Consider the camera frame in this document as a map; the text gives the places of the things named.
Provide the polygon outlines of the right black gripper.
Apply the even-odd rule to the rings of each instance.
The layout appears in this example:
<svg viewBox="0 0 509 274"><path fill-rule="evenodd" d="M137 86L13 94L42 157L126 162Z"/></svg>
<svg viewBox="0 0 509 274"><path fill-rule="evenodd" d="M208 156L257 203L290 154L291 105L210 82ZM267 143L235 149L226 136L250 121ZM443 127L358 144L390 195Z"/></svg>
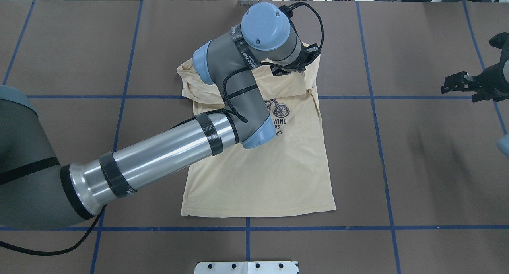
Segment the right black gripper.
<svg viewBox="0 0 509 274"><path fill-rule="evenodd" d="M489 44L501 49L500 62L485 68L480 75L475 76L478 89L472 96L471 102L493 100L500 102L509 97L509 33L502 32L491 39ZM466 76L468 72L461 71L444 78L444 85L441 87L441 94L451 91L473 92Z"/></svg>

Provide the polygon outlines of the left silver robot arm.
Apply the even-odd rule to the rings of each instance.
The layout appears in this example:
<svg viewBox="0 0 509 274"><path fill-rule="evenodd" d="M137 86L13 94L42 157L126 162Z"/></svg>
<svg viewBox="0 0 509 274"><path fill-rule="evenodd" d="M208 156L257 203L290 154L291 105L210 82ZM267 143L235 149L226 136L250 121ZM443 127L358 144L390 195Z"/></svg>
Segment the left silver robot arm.
<svg viewBox="0 0 509 274"><path fill-rule="evenodd" d="M255 4L240 24L193 53L196 72L218 88L224 108L198 113L83 165L62 165L27 96L1 86L1 225L22 230L75 225L237 143L251 149L272 140L275 128L252 71L269 66L274 76L302 72L318 57L322 44L304 46L291 22L293 10L305 4Z"/></svg>

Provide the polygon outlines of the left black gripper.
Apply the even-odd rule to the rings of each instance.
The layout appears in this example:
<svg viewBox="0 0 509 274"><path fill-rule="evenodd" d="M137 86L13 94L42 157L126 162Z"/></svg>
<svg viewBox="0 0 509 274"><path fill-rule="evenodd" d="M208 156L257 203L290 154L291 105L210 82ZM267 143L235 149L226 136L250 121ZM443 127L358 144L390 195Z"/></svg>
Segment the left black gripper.
<svg viewBox="0 0 509 274"><path fill-rule="evenodd" d="M287 63L270 63L270 69L273 76L284 76L289 75L292 72L303 72L306 67L313 63L319 55L318 47L300 47L296 58Z"/></svg>

